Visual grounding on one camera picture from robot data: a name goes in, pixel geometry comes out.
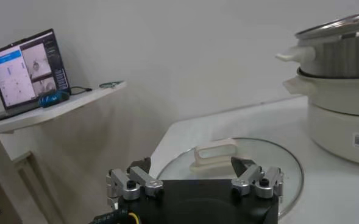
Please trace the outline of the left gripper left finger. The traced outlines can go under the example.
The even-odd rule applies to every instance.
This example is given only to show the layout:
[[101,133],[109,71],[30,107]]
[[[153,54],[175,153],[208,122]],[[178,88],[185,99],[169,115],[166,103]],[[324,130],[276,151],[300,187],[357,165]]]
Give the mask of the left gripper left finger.
[[160,200],[164,194],[163,181],[149,175],[151,168],[150,157],[131,162],[123,172],[121,169],[110,169],[106,175],[107,204],[113,209],[119,209],[119,199],[135,201],[143,192],[146,197]]

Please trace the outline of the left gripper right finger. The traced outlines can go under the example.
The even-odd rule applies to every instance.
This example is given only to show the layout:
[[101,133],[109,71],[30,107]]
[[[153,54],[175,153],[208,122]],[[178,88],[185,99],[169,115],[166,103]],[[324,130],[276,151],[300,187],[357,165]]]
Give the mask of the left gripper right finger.
[[252,191],[258,198],[270,199],[283,195],[283,172],[278,167],[264,171],[251,159],[231,157],[231,165],[236,178],[231,180],[232,192],[238,197],[249,195]]

